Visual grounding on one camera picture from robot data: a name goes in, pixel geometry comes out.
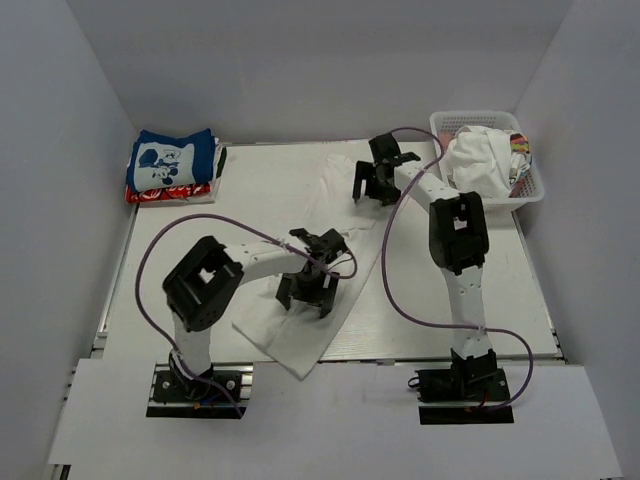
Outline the white t-shirt with robot print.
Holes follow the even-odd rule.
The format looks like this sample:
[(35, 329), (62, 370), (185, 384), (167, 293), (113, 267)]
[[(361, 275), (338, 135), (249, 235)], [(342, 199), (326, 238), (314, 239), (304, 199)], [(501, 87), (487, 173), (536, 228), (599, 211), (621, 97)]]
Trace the white t-shirt with robot print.
[(238, 333), (298, 380), (308, 376), (342, 328), (379, 257), (386, 213), (373, 200), (352, 200), (355, 170), (355, 160), (327, 156), (302, 224), (311, 234), (336, 230), (355, 259), (344, 255), (329, 263), (339, 278), (317, 268), (305, 277), (270, 277), (232, 321)]

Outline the white t-shirt with colourful print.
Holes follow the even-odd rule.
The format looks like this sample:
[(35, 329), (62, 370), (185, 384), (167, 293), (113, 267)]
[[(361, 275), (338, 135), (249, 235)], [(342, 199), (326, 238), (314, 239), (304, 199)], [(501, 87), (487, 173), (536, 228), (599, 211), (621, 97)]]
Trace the white t-shirt with colourful print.
[(516, 130), (465, 125), (451, 135), (441, 165), (444, 178), (463, 193), (508, 198), (531, 168), (531, 146)]

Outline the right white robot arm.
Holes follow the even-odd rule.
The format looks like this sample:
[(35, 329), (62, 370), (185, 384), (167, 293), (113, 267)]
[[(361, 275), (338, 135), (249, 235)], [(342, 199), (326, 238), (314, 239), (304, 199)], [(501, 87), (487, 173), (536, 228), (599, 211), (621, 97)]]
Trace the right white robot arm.
[(373, 160), (358, 161), (352, 198), (365, 195), (398, 208), (411, 198), (427, 214), (428, 246), (449, 295), (454, 331), (451, 374), (453, 390), (472, 399), (488, 385), (496, 356), (485, 330), (482, 273), (489, 238), (481, 197), (461, 193), (428, 171), (413, 152), (403, 153), (392, 133), (369, 141)]

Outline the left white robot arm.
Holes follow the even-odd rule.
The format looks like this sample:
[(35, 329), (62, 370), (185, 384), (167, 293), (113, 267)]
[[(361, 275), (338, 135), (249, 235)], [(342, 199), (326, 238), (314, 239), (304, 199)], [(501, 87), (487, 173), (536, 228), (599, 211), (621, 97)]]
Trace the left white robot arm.
[(322, 235), (293, 229), (284, 240), (225, 246), (212, 236), (198, 240), (162, 283), (175, 325), (172, 360), (177, 387), (199, 399), (211, 387), (210, 329), (243, 285), (276, 276), (276, 305), (286, 312), (306, 305), (320, 318), (333, 309), (341, 276), (330, 265), (350, 251), (334, 229)]

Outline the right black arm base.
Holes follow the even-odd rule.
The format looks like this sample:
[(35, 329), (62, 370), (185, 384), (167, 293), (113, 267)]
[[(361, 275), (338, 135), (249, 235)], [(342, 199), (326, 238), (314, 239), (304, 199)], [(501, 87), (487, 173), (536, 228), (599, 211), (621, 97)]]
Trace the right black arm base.
[(503, 369), (469, 389), (454, 384), (450, 369), (416, 370), (407, 386), (417, 393), (423, 426), (507, 425), (514, 423), (511, 406), (494, 406), (510, 399)]

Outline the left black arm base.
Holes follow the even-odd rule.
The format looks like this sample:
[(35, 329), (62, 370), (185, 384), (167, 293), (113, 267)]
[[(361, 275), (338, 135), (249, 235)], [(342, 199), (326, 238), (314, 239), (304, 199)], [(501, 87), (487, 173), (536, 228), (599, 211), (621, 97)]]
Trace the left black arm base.
[(146, 407), (147, 418), (240, 420), (251, 395), (253, 367), (214, 365), (207, 382), (180, 377), (169, 363), (157, 363)]

